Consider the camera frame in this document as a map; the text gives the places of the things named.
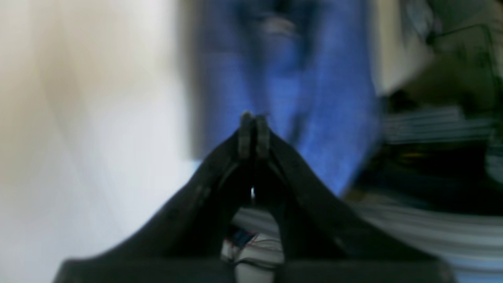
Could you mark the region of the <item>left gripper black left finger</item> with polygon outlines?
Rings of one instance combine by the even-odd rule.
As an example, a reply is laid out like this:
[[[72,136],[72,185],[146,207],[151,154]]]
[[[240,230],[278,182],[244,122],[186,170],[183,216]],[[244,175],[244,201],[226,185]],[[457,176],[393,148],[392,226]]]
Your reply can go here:
[[[221,260],[228,226],[252,196],[255,118],[219,145],[136,233],[88,259],[65,261],[56,283],[235,283]]]

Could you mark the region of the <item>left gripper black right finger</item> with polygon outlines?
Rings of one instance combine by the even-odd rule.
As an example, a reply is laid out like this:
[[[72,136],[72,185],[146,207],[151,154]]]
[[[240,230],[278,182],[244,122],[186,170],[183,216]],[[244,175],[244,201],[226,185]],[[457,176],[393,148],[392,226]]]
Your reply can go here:
[[[255,126],[255,199],[276,220],[285,261],[275,283],[454,283],[449,266],[363,220],[300,155]]]

